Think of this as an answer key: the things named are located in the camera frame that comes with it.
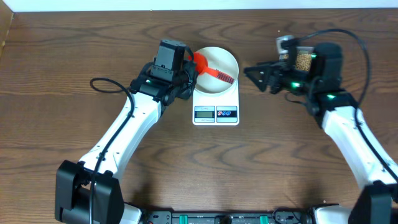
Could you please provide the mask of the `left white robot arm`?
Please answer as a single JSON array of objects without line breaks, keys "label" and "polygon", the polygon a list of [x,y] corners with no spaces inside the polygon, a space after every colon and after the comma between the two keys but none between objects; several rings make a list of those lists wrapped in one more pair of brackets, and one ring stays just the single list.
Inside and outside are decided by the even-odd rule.
[{"label": "left white robot arm", "polygon": [[127,98],[104,136],[78,162],[65,160],[56,173],[55,219],[62,223],[139,223],[142,210],[126,203],[120,182],[146,132],[176,98],[189,99],[196,64],[186,44],[164,39],[153,61],[129,87],[112,80]]}]

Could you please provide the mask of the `red plastic measuring scoop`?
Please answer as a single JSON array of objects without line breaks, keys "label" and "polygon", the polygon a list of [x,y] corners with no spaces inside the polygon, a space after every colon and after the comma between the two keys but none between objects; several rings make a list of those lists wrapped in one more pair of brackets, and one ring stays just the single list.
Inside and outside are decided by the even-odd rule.
[{"label": "red plastic measuring scoop", "polygon": [[208,61],[207,61],[206,57],[199,52],[195,52],[193,54],[193,57],[189,56],[188,59],[193,60],[196,63],[195,70],[198,72],[199,75],[203,75],[203,74],[207,73],[207,74],[211,75],[212,77],[217,78],[218,80],[221,80],[221,81],[229,83],[229,84],[233,84],[235,81],[235,79],[232,76],[230,76],[224,72],[221,72],[217,69],[210,68],[208,66]]}]

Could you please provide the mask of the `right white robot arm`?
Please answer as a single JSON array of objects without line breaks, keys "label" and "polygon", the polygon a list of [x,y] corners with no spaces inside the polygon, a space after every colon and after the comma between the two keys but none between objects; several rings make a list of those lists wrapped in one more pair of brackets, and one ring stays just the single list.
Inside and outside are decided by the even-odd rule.
[{"label": "right white robot arm", "polygon": [[244,74],[260,91],[303,96],[301,104],[338,146],[361,189],[353,208],[315,205],[302,223],[397,223],[397,164],[369,129],[359,102],[341,87],[341,47],[302,47],[291,35],[278,38],[277,47],[277,61],[247,67]]}]

